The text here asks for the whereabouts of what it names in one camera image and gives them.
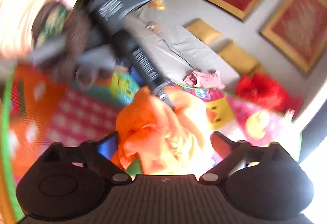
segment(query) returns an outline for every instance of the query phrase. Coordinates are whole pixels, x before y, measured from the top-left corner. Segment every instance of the orange cloth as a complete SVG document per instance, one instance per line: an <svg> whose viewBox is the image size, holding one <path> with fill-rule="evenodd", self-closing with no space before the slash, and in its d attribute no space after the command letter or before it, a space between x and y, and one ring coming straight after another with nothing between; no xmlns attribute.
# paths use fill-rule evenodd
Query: orange cloth
<svg viewBox="0 0 327 224"><path fill-rule="evenodd" d="M165 91L174 110L143 87L120 112L118 151L112 162L126 169L138 156L145 174L194 174L198 178L212 167L214 152L205 104L174 87Z"/></svg>

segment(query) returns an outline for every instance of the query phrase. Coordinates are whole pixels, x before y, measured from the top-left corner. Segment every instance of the pink cloth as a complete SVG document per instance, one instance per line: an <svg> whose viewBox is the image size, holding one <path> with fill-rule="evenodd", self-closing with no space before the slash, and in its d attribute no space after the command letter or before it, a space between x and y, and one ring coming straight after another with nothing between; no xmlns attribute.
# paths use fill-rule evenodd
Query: pink cloth
<svg viewBox="0 0 327 224"><path fill-rule="evenodd" d="M225 88L225 85L221 82L219 71L206 73L194 70L192 74L184 79L184 82L195 88Z"/></svg>

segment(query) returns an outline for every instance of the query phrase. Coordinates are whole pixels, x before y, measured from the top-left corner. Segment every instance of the colorful play mat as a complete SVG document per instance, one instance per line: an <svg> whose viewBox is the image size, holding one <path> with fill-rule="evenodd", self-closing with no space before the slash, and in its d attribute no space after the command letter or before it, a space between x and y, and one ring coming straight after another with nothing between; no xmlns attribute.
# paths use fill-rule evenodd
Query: colorful play mat
<svg viewBox="0 0 327 224"><path fill-rule="evenodd" d="M244 101L219 89L192 89L172 83L202 99L208 122L233 141L254 146L278 141L299 158L301 136L283 115ZM115 72L109 82L87 92L76 83L55 84L28 66L18 66L8 79L3 99L0 159L0 205L6 224L24 215L15 196L19 180L53 142L66 147L100 140L115 130L120 109L139 86L127 72Z"/></svg>

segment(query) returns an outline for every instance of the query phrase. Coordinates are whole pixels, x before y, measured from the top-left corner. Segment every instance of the yellow cushion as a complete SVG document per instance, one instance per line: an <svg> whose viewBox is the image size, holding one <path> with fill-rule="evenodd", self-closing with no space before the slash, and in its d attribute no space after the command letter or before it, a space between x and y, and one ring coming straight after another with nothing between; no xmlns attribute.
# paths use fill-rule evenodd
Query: yellow cushion
<svg viewBox="0 0 327 224"><path fill-rule="evenodd" d="M186 29L207 45L222 37L220 32L213 29L200 18L191 25L188 25Z"/></svg>
<svg viewBox="0 0 327 224"><path fill-rule="evenodd" d="M248 75L260 63L242 50L234 41L231 41L220 53L231 67L233 67L240 75Z"/></svg>
<svg viewBox="0 0 327 224"><path fill-rule="evenodd" d="M267 75L269 76L268 71L261 65L258 64L250 73L249 73L249 77L253 77L254 73L261 73L263 75Z"/></svg>

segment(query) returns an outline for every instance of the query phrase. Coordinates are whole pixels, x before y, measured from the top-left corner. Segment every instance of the wall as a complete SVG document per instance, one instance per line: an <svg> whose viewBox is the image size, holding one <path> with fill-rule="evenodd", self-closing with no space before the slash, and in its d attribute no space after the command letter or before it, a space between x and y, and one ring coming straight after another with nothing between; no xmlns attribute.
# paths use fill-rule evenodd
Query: wall
<svg viewBox="0 0 327 224"><path fill-rule="evenodd" d="M305 109L327 78L327 53L311 75L305 78L277 49L259 35L258 31L280 2L281 0L262 0L244 23L204 0L165 0L165 5L171 21L184 25L192 19L201 17L214 29L222 32L225 41L226 38L233 39L257 58L271 76L291 94L301 95L305 100L303 107ZM216 43L212 49L219 49L220 45Z"/></svg>

